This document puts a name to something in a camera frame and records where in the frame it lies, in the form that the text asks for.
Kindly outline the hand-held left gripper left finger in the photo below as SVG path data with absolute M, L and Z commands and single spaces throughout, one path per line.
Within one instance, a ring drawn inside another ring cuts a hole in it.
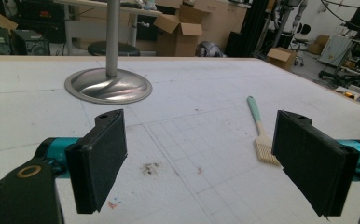
M 95 126 L 65 150 L 76 210 L 100 212 L 128 155 L 124 111 L 95 118 Z

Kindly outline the small brown cardboard box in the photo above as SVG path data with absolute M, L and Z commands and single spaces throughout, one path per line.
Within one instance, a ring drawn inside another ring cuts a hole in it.
M 328 35 L 319 35 L 315 41 L 308 46 L 308 52 L 311 54 L 320 55 L 328 40 Z

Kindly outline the black office chair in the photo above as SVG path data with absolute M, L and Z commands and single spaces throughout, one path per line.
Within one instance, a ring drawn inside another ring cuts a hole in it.
M 309 24 L 300 24 L 294 36 L 294 40 L 292 41 L 292 43 L 296 45 L 295 52 L 299 52 L 302 46 L 307 46 L 309 44 L 310 39 L 308 38 L 308 34 L 311 29 L 312 28 Z M 303 66 L 303 57 L 297 55 L 296 59 L 294 60 L 294 65 Z

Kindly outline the teal handled wooden brush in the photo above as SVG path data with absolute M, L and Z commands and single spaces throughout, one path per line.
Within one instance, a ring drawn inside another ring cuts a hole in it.
M 246 101 L 254 118 L 256 129 L 258 131 L 258 137 L 255 139 L 256 155 L 258 160 L 267 164 L 280 166 L 279 161 L 271 153 L 272 140 L 265 132 L 255 98 L 253 96 L 248 96 Z

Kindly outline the white machine cabinet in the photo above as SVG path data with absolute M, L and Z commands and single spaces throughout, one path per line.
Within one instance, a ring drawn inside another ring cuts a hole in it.
M 352 40 L 347 36 L 330 36 L 317 61 L 334 67 L 338 66 L 351 43 Z

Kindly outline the black computer tower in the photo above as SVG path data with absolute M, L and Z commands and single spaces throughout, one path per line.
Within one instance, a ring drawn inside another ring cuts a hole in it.
M 33 30 L 12 30 L 11 38 L 17 55 L 50 55 L 48 40 Z

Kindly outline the small cardboard box with flap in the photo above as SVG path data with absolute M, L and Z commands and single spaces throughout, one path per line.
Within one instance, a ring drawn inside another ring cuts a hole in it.
M 297 57 L 297 53 L 290 49 L 271 48 L 267 55 L 267 62 L 283 70 L 289 71 Z

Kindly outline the metal stand with round base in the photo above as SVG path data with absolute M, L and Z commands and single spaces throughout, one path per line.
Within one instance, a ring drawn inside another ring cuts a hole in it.
M 65 89 L 80 100 L 103 105 L 125 105 L 141 101 L 153 91 L 143 76 L 118 69 L 120 1 L 108 0 L 105 68 L 73 73 L 64 81 Z

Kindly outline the silver rounded helmet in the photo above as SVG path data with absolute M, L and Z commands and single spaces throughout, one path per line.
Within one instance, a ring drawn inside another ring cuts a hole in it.
M 195 55 L 198 57 L 226 57 L 226 54 L 221 51 L 220 47 L 209 41 L 200 42 L 196 47 Z

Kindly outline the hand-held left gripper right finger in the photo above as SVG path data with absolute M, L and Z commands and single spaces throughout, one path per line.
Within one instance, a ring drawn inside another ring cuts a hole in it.
M 300 114 L 277 112 L 272 154 L 320 217 L 341 215 L 360 152 L 312 126 Z

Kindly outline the dark crumb pile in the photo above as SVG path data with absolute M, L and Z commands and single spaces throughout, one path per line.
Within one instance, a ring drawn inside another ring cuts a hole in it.
M 158 169 L 158 162 L 145 163 L 141 168 L 143 175 L 156 175 L 158 173 Z

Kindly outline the black round stool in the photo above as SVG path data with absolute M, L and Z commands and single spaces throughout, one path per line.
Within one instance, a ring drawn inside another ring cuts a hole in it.
M 92 56 L 105 56 L 106 55 L 106 42 L 98 41 L 88 45 L 87 51 Z M 139 56 L 140 50 L 132 45 L 119 43 L 118 56 Z

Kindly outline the large open cardboard box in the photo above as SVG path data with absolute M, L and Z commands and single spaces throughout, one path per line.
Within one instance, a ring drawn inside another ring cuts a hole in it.
M 158 28 L 156 54 L 159 57 L 191 57 L 202 36 L 204 12 L 181 5 L 177 15 L 161 14 L 154 21 Z

